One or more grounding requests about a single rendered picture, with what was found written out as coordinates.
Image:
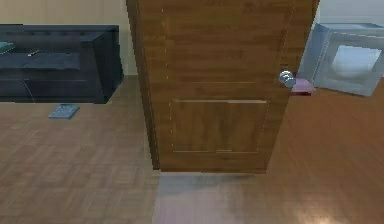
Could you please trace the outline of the brown wooden room door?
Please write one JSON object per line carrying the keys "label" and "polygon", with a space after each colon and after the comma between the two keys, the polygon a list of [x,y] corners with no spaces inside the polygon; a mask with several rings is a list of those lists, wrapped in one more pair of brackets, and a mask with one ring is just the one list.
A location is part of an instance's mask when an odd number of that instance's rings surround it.
{"label": "brown wooden room door", "polygon": [[320,0],[125,0],[152,166],[263,173]]}

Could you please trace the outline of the teal cushion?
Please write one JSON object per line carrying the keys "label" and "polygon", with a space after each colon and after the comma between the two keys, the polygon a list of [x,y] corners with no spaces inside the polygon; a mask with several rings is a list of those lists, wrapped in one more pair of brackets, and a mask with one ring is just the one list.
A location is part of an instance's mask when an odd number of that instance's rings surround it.
{"label": "teal cushion", "polygon": [[5,54],[6,52],[15,48],[14,43],[10,42],[0,42],[0,54]]}

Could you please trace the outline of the blue book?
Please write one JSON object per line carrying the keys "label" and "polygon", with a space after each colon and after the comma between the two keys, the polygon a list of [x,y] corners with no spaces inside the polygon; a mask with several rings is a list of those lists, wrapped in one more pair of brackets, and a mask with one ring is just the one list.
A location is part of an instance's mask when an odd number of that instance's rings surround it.
{"label": "blue book", "polygon": [[49,114],[49,118],[70,120],[79,109],[80,107],[75,104],[60,104]]}

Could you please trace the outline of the pale blue open box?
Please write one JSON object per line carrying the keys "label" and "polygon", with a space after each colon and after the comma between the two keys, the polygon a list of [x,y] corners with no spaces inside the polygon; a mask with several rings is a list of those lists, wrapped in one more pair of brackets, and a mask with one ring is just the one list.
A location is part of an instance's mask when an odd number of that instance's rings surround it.
{"label": "pale blue open box", "polygon": [[384,26],[316,23],[297,72],[314,87],[369,97],[384,75]]}

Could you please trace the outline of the dark blue sofa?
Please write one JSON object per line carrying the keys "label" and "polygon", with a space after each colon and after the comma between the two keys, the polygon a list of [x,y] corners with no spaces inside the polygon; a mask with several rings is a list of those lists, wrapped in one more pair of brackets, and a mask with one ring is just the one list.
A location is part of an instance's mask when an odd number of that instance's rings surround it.
{"label": "dark blue sofa", "polygon": [[105,104],[124,77],[117,25],[0,24],[0,42],[0,102]]}

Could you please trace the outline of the silver round door knob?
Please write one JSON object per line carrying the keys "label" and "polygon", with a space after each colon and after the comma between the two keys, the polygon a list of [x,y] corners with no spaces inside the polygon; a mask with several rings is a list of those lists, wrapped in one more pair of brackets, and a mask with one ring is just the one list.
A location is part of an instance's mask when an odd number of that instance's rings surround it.
{"label": "silver round door knob", "polygon": [[296,84],[296,78],[291,71],[282,71],[279,74],[278,80],[287,88],[293,88]]}

